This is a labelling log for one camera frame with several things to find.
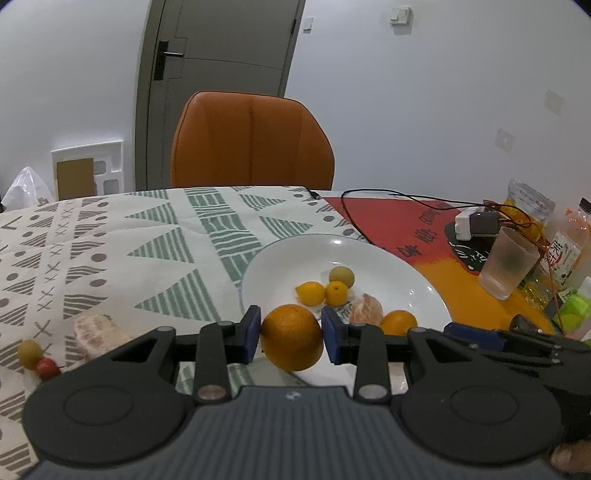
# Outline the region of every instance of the white plastic bag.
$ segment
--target white plastic bag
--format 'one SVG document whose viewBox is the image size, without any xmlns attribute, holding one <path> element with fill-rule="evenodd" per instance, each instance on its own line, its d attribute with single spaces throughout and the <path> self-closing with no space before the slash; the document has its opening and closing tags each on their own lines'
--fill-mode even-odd
<svg viewBox="0 0 591 480">
<path fill-rule="evenodd" d="M 25 167 L 14 179 L 2 199 L 6 210 L 35 207 L 55 202 L 46 183 L 31 167 Z"/>
</svg>

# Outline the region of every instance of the door handle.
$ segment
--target door handle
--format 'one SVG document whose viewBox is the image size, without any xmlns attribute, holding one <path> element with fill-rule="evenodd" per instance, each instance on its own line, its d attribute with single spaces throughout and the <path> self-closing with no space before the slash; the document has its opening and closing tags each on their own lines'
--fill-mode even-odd
<svg viewBox="0 0 591 480">
<path fill-rule="evenodd" d="M 168 41 L 158 42 L 158 51 L 156 53 L 156 62 L 154 65 L 154 80 L 164 79 L 164 68 L 166 66 L 166 57 L 175 57 L 182 59 L 184 53 L 177 53 L 174 51 L 168 51 Z"/>
</svg>

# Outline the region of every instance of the cable connector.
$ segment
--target cable connector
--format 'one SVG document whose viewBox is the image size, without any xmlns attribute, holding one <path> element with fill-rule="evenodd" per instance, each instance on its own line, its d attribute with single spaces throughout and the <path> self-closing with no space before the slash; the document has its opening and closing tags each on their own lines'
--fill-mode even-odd
<svg viewBox="0 0 591 480">
<path fill-rule="evenodd" d="M 467 241 L 473 236 L 496 236 L 501 229 L 499 212 L 485 212 L 484 207 L 470 207 L 456 216 L 456 238 Z"/>
</svg>

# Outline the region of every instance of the gray ribbed surface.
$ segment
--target gray ribbed surface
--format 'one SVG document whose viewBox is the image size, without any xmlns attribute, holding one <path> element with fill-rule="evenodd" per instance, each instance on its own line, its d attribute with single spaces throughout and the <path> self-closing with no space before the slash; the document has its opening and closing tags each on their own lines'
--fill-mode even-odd
<svg viewBox="0 0 591 480">
<path fill-rule="evenodd" d="M 353 402 L 340 387 L 245 387 L 203 407 L 177 440 L 118 468 L 88 472 L 50 463 L 29 480 L 556 480 L 541 460 L 484 470 L 421 450 L 384 408 Z"/>
</svg>

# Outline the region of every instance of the person's hand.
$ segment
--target person's hand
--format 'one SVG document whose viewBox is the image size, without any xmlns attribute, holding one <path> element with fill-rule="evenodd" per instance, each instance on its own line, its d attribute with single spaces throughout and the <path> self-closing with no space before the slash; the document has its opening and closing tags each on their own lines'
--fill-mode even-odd
<svg viewBox="0 0 591 480">
<path fill-rule="evenodd" d="M 561 472 L 591 473 L 591 442 L 581 440 L 571 445 L 560 445 L 550 461 Z"/>
</svg>

